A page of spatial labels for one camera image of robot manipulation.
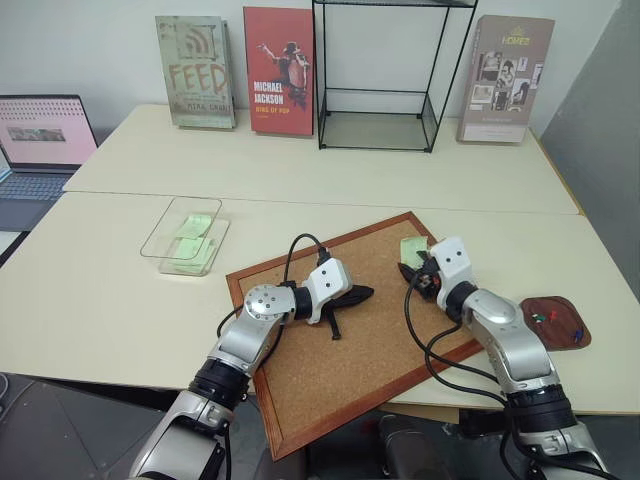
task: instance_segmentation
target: book cover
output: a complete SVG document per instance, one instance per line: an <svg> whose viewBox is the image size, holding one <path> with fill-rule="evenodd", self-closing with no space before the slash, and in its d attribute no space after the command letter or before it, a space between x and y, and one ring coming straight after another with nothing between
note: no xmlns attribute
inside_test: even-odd
<svg viewBox="0 0 640 480"><path fill-rule="evenodd" d="M300 8L244 7L251 128L313 134L313 19Z"/></svg>
<svg viewBox="0 0 640 480"><path fill-rule="evenodd" d="M233 128L226 22L220 17L156 17L156 27L173 123Z"/></svg>
<svg viewBox="0 0 640 480"><path fill-rule="evenodd" d="M554 24L498 15L478 20L458 140L522 141Z"/></svg>

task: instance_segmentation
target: red book cover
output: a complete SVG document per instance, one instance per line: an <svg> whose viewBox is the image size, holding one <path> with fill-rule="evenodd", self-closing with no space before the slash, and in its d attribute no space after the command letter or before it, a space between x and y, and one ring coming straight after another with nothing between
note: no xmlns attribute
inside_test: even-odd
<svg viewBox="0 0 640 480"><path fill-rule="evenodd" d="M310 9L244 7L251 129L313 134Z"/></svg>

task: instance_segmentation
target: leather coaster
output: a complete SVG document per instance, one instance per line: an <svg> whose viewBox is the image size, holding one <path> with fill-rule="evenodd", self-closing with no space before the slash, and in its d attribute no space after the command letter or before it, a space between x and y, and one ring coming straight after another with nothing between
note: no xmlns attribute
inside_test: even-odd
<svg viewBox="0 0 640 480"><path fill-rule="evenodd" d="M575 350L591 343L591 333L564 297L527 298L520 304L527 326L549 351Z"/></svg>

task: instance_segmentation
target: clear plastic tray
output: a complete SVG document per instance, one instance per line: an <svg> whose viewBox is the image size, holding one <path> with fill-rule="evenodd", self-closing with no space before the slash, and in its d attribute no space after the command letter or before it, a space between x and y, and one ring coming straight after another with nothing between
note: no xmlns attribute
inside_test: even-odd
<svg viewBox="0 0 640 480"><path fill-rule="evenodd" d="M220 249L229 222L217 218L216 198L173 197L140 249L161 273L204 276Z"/></svg>

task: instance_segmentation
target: sticky note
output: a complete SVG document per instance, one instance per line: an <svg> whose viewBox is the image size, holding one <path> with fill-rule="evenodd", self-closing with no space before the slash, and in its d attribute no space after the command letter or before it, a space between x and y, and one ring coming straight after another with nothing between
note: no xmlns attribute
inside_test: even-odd
<svg viewBox="0 0 640 480"><path fill-rule="evenodd" d="M215 248L215 242L209 238L195 240L183 238L175 253L179 258L172 260L171 264L176 270L185 273L200 273L209 263Z"/></svg>
<svg viewBox="0 0 640 480"><path fill-rule="evenodd" d="M194 213L189 215L180 229L176 232L177 238L198 238L207 231L211 225L211 215Z"/></svg>
<svg viewBox="0 0 640 480"><path fill-rule="evenodd" d="M408 237L400 240L400 261L414 270L424 263L416 253L419 251L428 251L427 237Z"/></svg>

